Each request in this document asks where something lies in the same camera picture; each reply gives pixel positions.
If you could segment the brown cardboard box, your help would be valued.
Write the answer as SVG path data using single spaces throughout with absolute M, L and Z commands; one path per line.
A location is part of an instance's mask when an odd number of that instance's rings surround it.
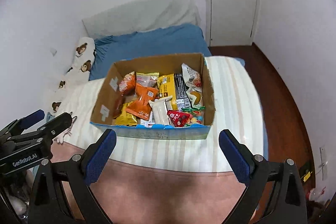
M 140 57 L 111 65 L 90 122 L 118 136 L 206 139 L 214 91 L 201 53 Z

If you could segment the green gumball candy bag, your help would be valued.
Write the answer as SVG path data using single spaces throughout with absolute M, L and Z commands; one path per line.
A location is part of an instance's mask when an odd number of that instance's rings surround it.
M 205 106 L 182 109 L 182 112 L 190 114 L 185 126 L 191 126 L 196 123 L 204 124 L 205 110 Z

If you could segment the yellow black snack bag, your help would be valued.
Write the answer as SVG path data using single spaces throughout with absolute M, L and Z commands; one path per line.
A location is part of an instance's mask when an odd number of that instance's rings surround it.
M 187 95 L 187 86 L 183 80 L 182 73 L 159 76 L 157 80 L 159 98 L 171 96 L 171 107 L 173 110 L 188 109 L 191 107 Z

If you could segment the yellow clear pastry snack bag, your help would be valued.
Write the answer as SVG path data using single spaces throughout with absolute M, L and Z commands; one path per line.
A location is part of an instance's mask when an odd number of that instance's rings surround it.
M 158 72 L 136 73 L 136 82 L 143 87 L 155 87 L 159 78 Z

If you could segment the small yellow snack bag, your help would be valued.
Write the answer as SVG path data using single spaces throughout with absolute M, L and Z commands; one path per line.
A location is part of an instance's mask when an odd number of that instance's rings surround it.
M 132 103 L 133 101 L 123 104 L 121 114 L 115 119 L 115 125 L 129 127 L 138 125 L 137 117 L 126 111 Z

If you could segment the orange chip bag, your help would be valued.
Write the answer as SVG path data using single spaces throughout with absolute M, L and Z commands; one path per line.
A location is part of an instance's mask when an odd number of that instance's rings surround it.
M 132 93 L 135 90 L 135 86 L 136 86 L 135 71 L 126 74 L 118 85 L 119 91 L 122 96 L 126 96 Z

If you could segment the dark red snack packet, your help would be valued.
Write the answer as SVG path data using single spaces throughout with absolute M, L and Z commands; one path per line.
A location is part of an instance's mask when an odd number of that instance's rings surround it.
M 124 103 L 125 103 L 125 96 L 124 95 L 118 96 L 114 102 L 113 115 L 112 115 L 113 119 L 116 119 L 119 115 L 121 115 Z

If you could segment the blue bed sheet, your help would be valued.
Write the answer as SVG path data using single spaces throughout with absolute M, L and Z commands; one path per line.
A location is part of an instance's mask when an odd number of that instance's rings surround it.
M 205 57 L 211 56 L 201 28 L 190 23 L 148 32 L 104 36 L 96 39 L 94 44 L 96 56 L 90 81 L 106 77 L 111 65 L 121 60 L 175 53 L 202 53 Z

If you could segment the pale green snack packet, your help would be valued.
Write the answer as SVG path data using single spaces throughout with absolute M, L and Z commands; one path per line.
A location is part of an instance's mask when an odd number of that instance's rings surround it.
M 191 102 L 192 108 L 201 108 L 203 106 L 203 94 L 194 88 L 188 88 L 187 96 Z

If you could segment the red white spicy strip packet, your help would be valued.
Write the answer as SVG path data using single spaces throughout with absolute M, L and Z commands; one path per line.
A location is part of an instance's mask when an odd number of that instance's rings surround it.
M 150 112 L 148 121 L 144 119 L 139 120 L 139 125 L 142 125 L 147 128 L 151 128 L 154 124 L 155 124 L 155 119 L 154 119 L 154 115 L 152 111 Z

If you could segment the pink brown suede blanket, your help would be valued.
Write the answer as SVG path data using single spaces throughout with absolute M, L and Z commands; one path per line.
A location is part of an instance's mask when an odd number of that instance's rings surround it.
M 114 223 L 222 223 L 244 189 L 232 172 L 173 172 L 114 160 L 91 185 Z

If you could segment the orange snack packet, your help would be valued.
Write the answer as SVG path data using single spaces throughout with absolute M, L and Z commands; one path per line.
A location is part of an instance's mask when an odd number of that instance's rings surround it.
M 128 113 L 135 115 L 136 117 L 144 120 L 149 120 L 149 115 L 151 112 L 150 105 L 142 106 L 139 103 L 139 100 L 133 101 L 131 105 L 126 109 Z

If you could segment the white nut snack bag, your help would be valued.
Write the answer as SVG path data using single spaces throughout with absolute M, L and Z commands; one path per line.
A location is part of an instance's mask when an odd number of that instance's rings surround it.
M 182 64 L 183 80 L 188 88 L 192 88 L 198 92 L 202 91 L 201 75 L 199 72 L 193 70 L 187 64 Z

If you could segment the small orange snack bag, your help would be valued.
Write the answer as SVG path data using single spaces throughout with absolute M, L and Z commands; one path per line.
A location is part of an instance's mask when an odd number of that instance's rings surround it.
M 151 87 L 143 87 L 140 84 L 136 83 L 135 93 L 138 95 L 138 100 L 140 105 L 146 106 L 149 104 L 149 101 L 153 101 L 159 90 Z

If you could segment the bear print pillow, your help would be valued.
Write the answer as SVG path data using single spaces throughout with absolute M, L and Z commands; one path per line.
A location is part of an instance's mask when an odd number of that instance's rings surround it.
M 72 65 L 64 76 L 61 77 L 58 89 L 52 96 L 50 110 L 56 113 L 68 91 L 78 85 L 88 82 L 91 69 L 95 61 L 96 49 L 92 38 L 79 39 Z

